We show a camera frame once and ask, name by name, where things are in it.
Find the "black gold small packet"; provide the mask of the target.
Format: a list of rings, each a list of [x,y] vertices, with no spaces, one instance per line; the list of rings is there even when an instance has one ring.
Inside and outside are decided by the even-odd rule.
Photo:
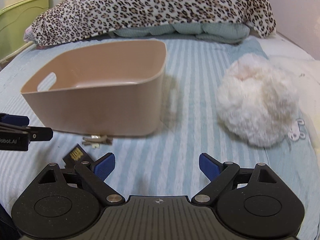
[[[76,164],[79,164],[82,161],[92,163],[93,159],[79,144],[77,144],[63,157],[63,161],[65,163],[65,168],[73,168]]]

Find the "striped light blue bedsheet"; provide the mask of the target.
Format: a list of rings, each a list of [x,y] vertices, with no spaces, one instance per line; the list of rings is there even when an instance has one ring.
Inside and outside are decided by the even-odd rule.
[[[315,142],[313,113],[319,107],[319,61],[287,40],[275,36],[249,38],[238,46],[199,41],[190,36],[163,36],[168,50],[163,79],[161,122],[157,131],[145,138],[114,138],[112,145],[98,149],[82,146],[93,159],[107,152],[116,156],[116,168],[106,183],[122,194],[194,196],[209,182],[199,169],[202,152],[213,158],[233,161],[241,167],[267,163],[291,187],[305,207],[305,218],[298,238],[319,238],[319,168],[312,147]],[[1,71],[1,112],[26,115],[31,126],[41,122],[20,94],[22,86],[47,62],[62,52],[103,44],[111,40],[90,40],[48,49],[31,46]],[[295,87],[303,88],[305,100],[298,114],[298,127],[305,136],[285,137],[273,148],[247,145],[218,124],[215,92],[229,65],[245,52],[267,55],[298,77]],[[1,205],[8,214],[24,189],[48,163],[64,166],[62,158],[82,136],[55,132],[48,142],[32,142],[28,152],[1,151]]]

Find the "beige plastic storage basket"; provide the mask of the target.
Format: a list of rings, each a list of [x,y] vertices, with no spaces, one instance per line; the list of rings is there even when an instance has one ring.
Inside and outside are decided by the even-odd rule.
[[[45,64],[21,94],[59,132],[141,137],[161,115],[167,46],[125,40],[66,51]]]

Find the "white fluffy plush toy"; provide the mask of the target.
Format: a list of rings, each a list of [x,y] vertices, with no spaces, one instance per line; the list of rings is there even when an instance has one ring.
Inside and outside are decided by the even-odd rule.
[[[299,110],[291,74],[247,53],[226,70],[216,93],[222,124],[250,145],[271,147],[287,135]]]

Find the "green plastic storage bin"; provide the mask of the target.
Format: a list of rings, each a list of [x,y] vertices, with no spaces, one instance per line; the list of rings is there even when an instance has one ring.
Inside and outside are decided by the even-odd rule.
[[[25,45],[25,30],[48,8],[49,0],[23,0],[1,11],[1,59]]]

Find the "leopard print blanket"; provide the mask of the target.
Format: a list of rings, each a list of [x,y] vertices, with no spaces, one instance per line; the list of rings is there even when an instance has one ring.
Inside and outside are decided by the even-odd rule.
[[[47,47],[177,23],[242,23],[261,38],[276,29],[268,0],[63,0],[37,16],[23,38]]]

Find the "light teal quilted comforter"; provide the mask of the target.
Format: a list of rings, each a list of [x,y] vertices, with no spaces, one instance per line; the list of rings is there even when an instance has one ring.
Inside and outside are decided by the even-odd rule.
[[[193,35],[199,40],[236,44],[249,36],[250,28],[242,23],[177,23],[154,27],[123,28],[111,33],[129,38],[170,34]]]

